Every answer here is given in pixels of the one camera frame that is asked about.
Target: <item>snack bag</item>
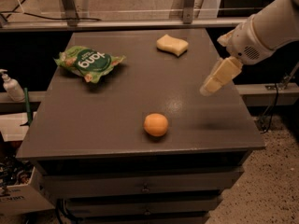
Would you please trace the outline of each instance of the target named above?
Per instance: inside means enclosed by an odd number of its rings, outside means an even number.
[[[94,49],[74,46],[65,52],[60,52],[59,58],[54,61],[68,71],[84,77],[86,82],[97,83],[101,76],[112,71],[114,66],[121,63],[123,59],[125,56],[114,57]]]

